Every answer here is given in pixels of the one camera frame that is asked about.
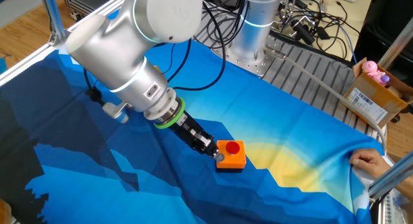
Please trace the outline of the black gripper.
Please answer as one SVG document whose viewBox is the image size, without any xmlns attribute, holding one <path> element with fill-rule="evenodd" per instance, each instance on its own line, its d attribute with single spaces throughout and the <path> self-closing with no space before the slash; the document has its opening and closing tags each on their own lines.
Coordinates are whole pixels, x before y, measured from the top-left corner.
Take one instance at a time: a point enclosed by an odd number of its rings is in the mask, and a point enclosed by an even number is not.
<svg viewBox="0 0 413 224">
<path fill-rule="evenodd" d="M 181 117 L 169 127 L 169 129 L 188 146 L 194 148 L 200 154 L 206 154 L 213 159 L 222 159 L 214 137 L 208 132 L 203 132 L 201 125 L 189 114 L 182 114 Z"/>
</svg>

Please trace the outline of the person's right hand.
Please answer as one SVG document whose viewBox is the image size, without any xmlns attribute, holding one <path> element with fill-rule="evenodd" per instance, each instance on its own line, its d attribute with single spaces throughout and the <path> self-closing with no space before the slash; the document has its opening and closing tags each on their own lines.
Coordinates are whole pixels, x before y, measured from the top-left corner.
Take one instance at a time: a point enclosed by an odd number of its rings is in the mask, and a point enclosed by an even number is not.
<svg viewBox="0 0 413 224">
<path fill-rule="evenodd" d="M 353 151 L 349 163 L 367 172 L 374 179 L 380 178 L 391 166 L 374 148 L 361 148 Z"/>
</svg>

